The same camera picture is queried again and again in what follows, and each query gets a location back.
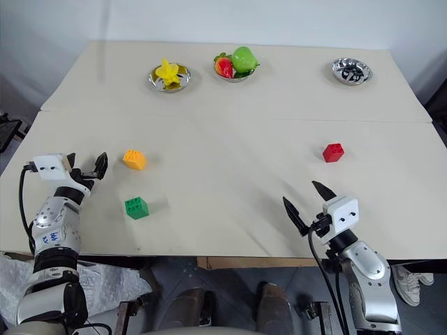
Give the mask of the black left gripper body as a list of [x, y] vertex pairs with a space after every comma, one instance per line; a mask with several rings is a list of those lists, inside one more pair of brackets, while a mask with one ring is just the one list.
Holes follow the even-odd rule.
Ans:
[[92, 190], [94, 181], [92, 178], [84, 176], [81, 172], [81, 169], [79, 168], [73, 168], [70, 172], [71, 178], [76, 181], [77, 183], [83, 185], [85, 188], [87, 188], [89, 191]]

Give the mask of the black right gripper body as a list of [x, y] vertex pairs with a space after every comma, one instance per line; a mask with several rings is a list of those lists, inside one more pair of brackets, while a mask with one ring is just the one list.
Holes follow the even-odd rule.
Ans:
[[315, 232], [316, 236], [322, 239], [330, 231], [330, 226], [332, 225], [332, 218], [329, 214], [324, 214], [323, 212], [316, 215], [316, 218], [312, 221], [309, 226], [308, 240], [312, 240], [312, 234]]

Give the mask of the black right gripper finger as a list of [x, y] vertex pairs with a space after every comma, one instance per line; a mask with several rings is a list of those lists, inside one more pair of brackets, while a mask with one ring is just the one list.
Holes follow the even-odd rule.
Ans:
[[309, 227], [304, 223], [304, 221], [300, 218], [299, 211], [295, 208], [295, 206], [286, 198], [282, 197], [283, 203], [286, 209], [286, 213], [294, 226], [298, 229], [300, 235], [302, 237], [308, 235]]
[[329, 189], [327, 186], [323, 185], [318, 181], [312, 181], [314, 188], [317, 193], [324, 199], [325, 202], [337, 197], [337, 195]]

